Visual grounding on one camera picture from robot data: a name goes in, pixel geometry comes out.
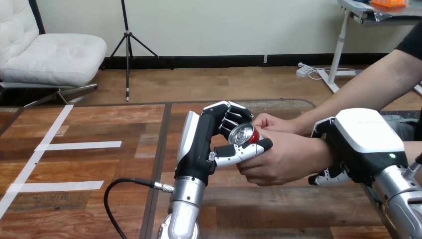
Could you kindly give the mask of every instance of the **robotic hand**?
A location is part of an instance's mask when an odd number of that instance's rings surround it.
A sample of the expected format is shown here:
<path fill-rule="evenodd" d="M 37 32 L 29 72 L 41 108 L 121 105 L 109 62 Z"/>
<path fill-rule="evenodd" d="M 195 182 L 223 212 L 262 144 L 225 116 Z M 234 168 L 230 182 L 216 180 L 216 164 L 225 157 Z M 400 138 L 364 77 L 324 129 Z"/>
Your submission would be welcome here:
<path fill-rule="evenodd" d="M 422 154 L 408 166 L 401 139 L 377 111 L 369 109 L 343 110 L 317 122 L 312 137 L 324 134 L 338 161 L 311 176 L 309 183 L 362 183 L 394 238 L 422 239 L 422 188 L 414 179 L 422 167 Z"/>
<path fill-rule="evenodd" d="M 273 146 L 253 129 L 242 127 L 254 115 L 245 107 L 222 101 L 204 108 L 201 115 L 189 112 L 177 153 L 175 185 L 156 183 L 155 187 L 171 193 L 169 215 L 164 219 L 158 239 L 196 239 L 200 212 L 208 177 L 216 167 L 233 165 L 265 152 Z M 211 151 L 211 138 L 222 134 L 230 145 Z"/>

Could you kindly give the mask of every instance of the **black sleeve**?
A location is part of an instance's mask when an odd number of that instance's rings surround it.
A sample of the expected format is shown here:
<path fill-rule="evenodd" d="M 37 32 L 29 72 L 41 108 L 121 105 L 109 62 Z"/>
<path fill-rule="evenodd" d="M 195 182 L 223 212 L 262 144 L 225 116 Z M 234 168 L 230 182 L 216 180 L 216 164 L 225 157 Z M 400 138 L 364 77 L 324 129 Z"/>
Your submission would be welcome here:
<path fill-rule="evenodd" d="M 422 60 L 422 20 L 410 31 L 396 49 Z"/>

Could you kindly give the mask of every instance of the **wooden table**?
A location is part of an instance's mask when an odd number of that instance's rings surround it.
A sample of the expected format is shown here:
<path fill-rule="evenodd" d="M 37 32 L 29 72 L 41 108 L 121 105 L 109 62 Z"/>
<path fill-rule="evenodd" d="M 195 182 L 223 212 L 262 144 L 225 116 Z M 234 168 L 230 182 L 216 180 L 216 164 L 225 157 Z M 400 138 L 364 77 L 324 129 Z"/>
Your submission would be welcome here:
<path fill-rule="evenodd" d="M 300 100 L 236 102 L 256 115 L 266 112 L 283 119 L 313 108 Z M 51 134 L 47 132 L 64 107 L 8 115 L 3 125 L 10 126 L 0 136 L 0 199 L 4 202 L 13 192 L 16 195 L 4 215 L 0 203 L 0 238 L 119 238 L 103 206 L 107 185 L 120 177 L 173 184 L 186 114 L 200 113 L 210 104 L 73 107 L 70 111 L 67 107 L 68 115 L 47 146 L 39 145 Z M 119 147 L 60 149 L 74 143 L 119 141 Z M 212 139 L 212 146 L 224 144 L 222 136 Z M 32 164 L 37 155 L 39 160 Z M 28 168 L 32 171 L 22 182 Z M 78 188 L 74 182 L 92 188 Z M 154 239 L 167 216 L 169 194 L 123 183 L 111 191 L 109 204 L 128 238 Z M 257 187 L 235 166 L 219 168 L 210 176 L 198 222 L 204 239 L 391 238 L 359 185 L 314 187 L 305 178 L 284 186 Z"/>

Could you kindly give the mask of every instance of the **aluminum can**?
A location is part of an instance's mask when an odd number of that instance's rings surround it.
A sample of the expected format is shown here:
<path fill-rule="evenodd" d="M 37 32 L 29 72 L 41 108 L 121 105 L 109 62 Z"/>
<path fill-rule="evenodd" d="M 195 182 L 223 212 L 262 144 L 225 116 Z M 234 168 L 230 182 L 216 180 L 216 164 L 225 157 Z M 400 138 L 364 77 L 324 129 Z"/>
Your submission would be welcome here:
<path fill-rule="evenodd" d="M 243 123 L 236 126 L 228 136 L 230 144 L 242 145 L 244 143 L 256 143 L 263 137 L 251 123 Z"/>

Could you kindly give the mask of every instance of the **human arm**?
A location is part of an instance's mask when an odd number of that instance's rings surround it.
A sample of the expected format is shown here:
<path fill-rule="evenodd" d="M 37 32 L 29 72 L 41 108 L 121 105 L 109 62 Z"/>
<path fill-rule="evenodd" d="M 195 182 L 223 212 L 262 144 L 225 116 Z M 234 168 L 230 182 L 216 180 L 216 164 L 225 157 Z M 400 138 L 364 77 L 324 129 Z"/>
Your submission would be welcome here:
<path fill-rule="evenodd" d="M 422 60 L 394 50 L 356 76 L 319 107 L 293 122 L 297 133 L 310 135 L 315 122 L 349 108 L 381 110 L 422 80 Z"/>
<path fill-rule="evenodd" d="M 381 110 L 422 80 L 422 20 L 396 50 L 360 73 L 316 109 L 293 120 L 261 114 L 254 125 L 309 136 L 314 124 L 348 108 Z"/>
<path fill-rule="evenodd" d="M 335 153 L 323 139 L 263 129 L 258 131 L 264 138 L 270 138 L 274 146 L 266 153 L 237 164 L 240 173 L 250 183 L 259 186 L 283 185 L 320 173 L 334 163 Z M 411 164 L 421 153 L 422 141 L 404 144 Z M 422 185 L 421 172 L 416 180 Z"/>

